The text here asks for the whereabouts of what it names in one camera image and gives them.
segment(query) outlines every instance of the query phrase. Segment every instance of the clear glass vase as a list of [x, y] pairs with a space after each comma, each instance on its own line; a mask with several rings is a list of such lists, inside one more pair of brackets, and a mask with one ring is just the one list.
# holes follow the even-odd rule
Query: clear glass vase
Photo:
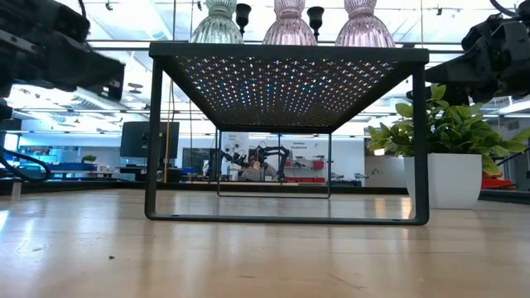
[[232, 21], [236, 0], [206, 0], [208, 16], [191, 35], [190, 42], [243, 44], [237, 25]]
[[277, 20], [268, 29], [264, 45], [316, 46], [313, 32], [301, 13], [306, 0], [274, 0], [274, 12]]
[[344, 0], [349, 20], [337, 37], [336, 46], [396, 46], [384, 23], [374, 16], [377, 0]]

